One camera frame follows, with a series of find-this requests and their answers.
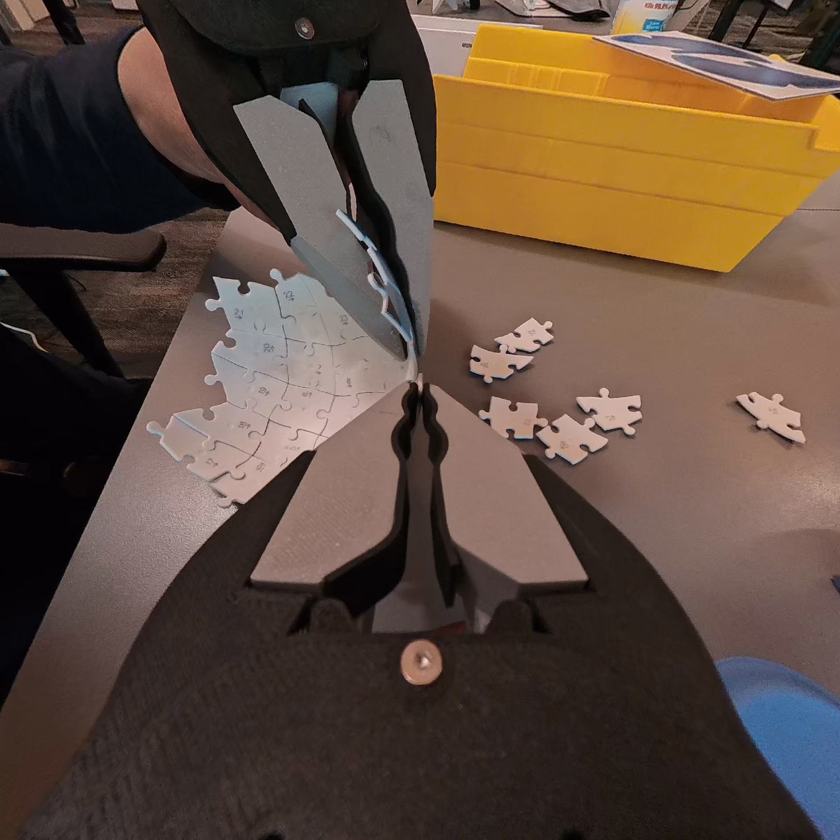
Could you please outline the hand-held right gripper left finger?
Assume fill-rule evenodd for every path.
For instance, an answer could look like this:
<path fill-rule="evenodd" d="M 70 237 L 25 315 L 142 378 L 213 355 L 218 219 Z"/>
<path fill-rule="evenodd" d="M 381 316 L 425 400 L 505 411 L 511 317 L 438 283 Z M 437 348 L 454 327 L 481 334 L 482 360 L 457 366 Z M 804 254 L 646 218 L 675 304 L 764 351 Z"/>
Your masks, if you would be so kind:
<path fill-rule="evenodd" d="M 358 616 L 396 587 L 417 398 L 417 384 L 402 383 L 317 448 L 250 576 L 255 588 L 334 598 Z"/>

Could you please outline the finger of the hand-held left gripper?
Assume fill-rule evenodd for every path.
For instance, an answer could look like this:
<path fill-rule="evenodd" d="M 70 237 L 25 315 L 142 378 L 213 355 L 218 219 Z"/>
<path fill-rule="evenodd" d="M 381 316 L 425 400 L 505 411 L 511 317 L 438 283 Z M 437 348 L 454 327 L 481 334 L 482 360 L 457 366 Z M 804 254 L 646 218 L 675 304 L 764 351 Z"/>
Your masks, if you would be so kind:
<path fill-rule="evenodd" d="M 341 155 L 353 184 L 355 226 L 388 308 L 426 349 L 434 202 L 400 80 L 372 80 L 341 119 Z"/>
<path fill-rule="evenodd" d="M 403 339 L 369 284 L 368 255 L 337 215 L 347 192 L 319 121 L 277 98 L 236 104 L 234 112 L 294 227 L 291 250 L 375 342 L 404 361 Z"/>

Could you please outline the person's dark trousers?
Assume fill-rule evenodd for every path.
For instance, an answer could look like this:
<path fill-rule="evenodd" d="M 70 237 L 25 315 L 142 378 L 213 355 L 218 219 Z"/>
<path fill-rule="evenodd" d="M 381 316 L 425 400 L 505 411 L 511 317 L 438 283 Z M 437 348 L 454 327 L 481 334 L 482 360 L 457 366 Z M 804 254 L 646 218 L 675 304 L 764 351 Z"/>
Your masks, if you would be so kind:
<path fill-rule="evenodd" d="M 150 389 L 2 327 L 1 701 Z"/>

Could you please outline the white and blue canister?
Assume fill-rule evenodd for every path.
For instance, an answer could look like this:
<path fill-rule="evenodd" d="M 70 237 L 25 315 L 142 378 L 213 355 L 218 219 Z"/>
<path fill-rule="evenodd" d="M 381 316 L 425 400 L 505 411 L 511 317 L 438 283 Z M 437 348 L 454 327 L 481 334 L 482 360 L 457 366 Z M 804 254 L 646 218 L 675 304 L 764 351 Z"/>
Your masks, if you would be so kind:
<path fill-rule="evenodd" d="M 665 31 L 681 1 L 620 1 L 612 19 L 611 35 Z"/>

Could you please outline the yellow plastic bin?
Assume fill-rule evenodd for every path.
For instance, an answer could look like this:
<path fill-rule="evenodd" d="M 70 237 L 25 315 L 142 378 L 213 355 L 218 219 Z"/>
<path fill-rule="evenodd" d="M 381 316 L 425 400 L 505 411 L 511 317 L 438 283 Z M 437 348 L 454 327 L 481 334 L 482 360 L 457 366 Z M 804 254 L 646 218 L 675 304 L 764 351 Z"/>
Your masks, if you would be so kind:
<path fill-rule="evenodd" d="M 838 170 L 838 98 L 483 24 L 434 78 L 439 222 L 729 272 Z"/>

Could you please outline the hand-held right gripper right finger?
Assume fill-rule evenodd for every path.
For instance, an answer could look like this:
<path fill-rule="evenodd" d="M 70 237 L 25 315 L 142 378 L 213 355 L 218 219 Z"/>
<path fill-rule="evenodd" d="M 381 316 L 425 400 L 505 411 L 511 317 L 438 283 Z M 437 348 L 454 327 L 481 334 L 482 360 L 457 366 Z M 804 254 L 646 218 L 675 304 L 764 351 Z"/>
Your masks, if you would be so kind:
<path fill-rule="evenodd" d="M 437 385 L 424 386 L 437 580 L 474 632 L 499 604 L 576 592 L 588 576 L 520 449 Z"/>

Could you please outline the assembled white puzzle section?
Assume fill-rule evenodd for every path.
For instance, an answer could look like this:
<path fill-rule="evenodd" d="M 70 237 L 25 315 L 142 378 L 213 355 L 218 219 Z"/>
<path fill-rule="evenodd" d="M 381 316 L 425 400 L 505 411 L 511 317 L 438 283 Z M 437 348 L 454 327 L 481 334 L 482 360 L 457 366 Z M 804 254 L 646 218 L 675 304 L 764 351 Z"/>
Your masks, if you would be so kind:
<path fill-rule="evenodd" d="M 414 379 L 417 363 L 385 351 L 297 267 L 280 234 L 245 210 L 228 218 L 208 268 L 204 305 L 224 315 L 227 330 L 204 381 L 224 401 L 146 429 L 227 508 Z"/>

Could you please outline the white box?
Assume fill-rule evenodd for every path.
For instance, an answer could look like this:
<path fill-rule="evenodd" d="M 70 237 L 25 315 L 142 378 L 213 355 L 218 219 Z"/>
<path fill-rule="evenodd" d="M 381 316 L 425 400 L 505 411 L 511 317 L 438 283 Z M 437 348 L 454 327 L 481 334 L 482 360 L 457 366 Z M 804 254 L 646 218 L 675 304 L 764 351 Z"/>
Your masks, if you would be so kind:
<path fill-rule="evenodd" d="M 517 17 L 503 9 L 483 6 L 480 10 L 454 12 L 444 7 L 439 14 L 412 12 L 432 74 L 461 77 L 466 69 L 476 32 L 482 24 L 543 28 L 540 20 Z"/>

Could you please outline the blue round object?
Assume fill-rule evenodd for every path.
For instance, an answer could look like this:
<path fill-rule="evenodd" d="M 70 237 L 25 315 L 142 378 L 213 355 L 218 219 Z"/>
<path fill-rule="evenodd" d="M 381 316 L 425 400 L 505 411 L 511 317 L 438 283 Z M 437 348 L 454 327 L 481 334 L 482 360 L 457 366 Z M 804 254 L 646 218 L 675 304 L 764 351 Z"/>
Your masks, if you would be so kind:
<path fill-rule="evenodd" d="M 823 838 L 839 838 L 839 701 L 771 661 L 731 657 L 717 671 L 744 727 Z"/>

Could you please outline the loose white puzzle piece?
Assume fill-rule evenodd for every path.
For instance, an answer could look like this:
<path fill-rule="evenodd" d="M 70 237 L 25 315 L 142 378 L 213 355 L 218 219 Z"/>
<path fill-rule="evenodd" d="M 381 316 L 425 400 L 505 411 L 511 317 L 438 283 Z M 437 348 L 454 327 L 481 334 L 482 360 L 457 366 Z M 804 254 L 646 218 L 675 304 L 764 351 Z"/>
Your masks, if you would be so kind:
<path fill-rule="evenodd" d="M 737 403 L 755 419 L 760 429 L 769 429 L 777 435 L 803 445 L 802 415 L 783 404 L 782 394 L 766 397 L 758 392 L 737 395 Z"/>
<path fill-rule="evenodd" d="M 545 447 L 546 458 L 561 457 L 574 466 L 608 444 L 606 437 L 592 431 L 594 425 L 591 417 L 579 423 L 572 416 L 562 415 L 551 425 L 541 427 L 535 437 Z"/>
<path fill-rule="evenodd" d="M 487 350 L 473 345 L 470 352 L 469 371 L 482 377 L 487 384 L 494 379 L 507 379 L 514 371 L 520 371 L 532 362 L 527 353 L 513 353 L 506 344 L 498 350 Z"/>
<path fill-rule="evenodd" d="M 553 341 L 553 323 L 540 322 L 535 318 L 523 322 L 514 330 L 495 338 L 498 345 L 509 353 L 532 354 Z"/>
<path fill-rule="evenodd" d="M 489 408 L 479 410 L 477 414 L 504 438 L 508 438 L 508 433 L 512 432 L 516 439 L 533 439 L 535 428 L 549 424 L 546 418 L 539 416 L 537 403 L 513 403 L 498 396 L 492 396 Z"/>
<path fill-rule="evenodd" d="M 643 418 L 640 395 L 611 396 L 609 390 L 602 387 L 598 395 L 578 396 L 576 402 L 582 411 L 593 415 L 595 425 L 605 432 L 621 429 L 626 436 L 632 437 L 634 424 Z"/>

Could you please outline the person's left forearm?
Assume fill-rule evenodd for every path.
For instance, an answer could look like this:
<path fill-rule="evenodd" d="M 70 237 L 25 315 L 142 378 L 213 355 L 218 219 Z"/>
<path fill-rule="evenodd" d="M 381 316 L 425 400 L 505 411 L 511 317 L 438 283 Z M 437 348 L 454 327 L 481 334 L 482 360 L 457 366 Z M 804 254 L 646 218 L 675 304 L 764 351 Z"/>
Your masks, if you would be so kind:
<path fill-rule="evenodd" d="M 246 207 L 193 136 L 144 27 L 53 56 L 1 50 L 1 221 L 130 234 Z"/>

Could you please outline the black office chair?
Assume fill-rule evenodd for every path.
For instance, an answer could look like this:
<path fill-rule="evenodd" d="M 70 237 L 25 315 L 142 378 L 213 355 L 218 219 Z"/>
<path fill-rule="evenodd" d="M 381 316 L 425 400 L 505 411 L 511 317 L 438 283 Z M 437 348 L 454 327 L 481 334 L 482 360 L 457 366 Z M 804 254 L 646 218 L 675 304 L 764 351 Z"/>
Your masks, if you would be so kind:
<path fill-rule="evenodd" d="M 1 268 L 96 371 L 123 378 L 68 272 L 146 272 L 166 252 L 162 234 L 89 233 L 49 227 L 1 225 Z"/>

